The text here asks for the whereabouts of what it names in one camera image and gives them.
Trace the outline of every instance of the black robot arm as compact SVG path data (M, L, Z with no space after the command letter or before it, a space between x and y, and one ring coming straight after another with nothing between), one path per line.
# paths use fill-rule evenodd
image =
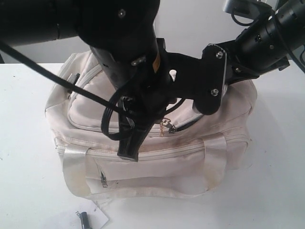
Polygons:
M277 14L264 10L236 40L210 44L201 59L165 50L153 21L160 0L3 0L0 2L0 49L33 67L11 46L79 36L90 45L116 89L109 103L58 79L44 76L105 104L102 132L120 141L118 156L138 160L139 148L155 123L184 99L204 115L215 113L224 87L289 66L286 55L305 43L305 3L290 0ZM173 80L169 71L177 71ZM182 100L170 110L169 103ZM119 133L109 132L113 111L119 113Z

